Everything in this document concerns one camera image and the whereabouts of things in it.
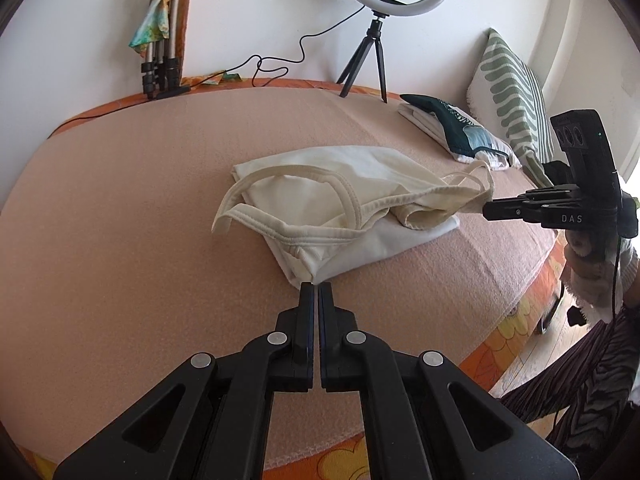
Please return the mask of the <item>right hand grey glove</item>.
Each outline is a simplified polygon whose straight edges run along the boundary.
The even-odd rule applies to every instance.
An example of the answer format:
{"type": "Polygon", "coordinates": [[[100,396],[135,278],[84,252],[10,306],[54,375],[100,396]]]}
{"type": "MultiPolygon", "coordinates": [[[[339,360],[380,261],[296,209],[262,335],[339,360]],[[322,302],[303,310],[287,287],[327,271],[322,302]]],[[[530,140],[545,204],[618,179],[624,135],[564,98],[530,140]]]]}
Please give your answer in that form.
{"type": "Polygon", "coordinates": [[[639,253],[631,240],[609,236],[597,248],[597,233],[566,231],[561,280],[588,325],[609,323],[622,307],[639,305],[639,253]]]}

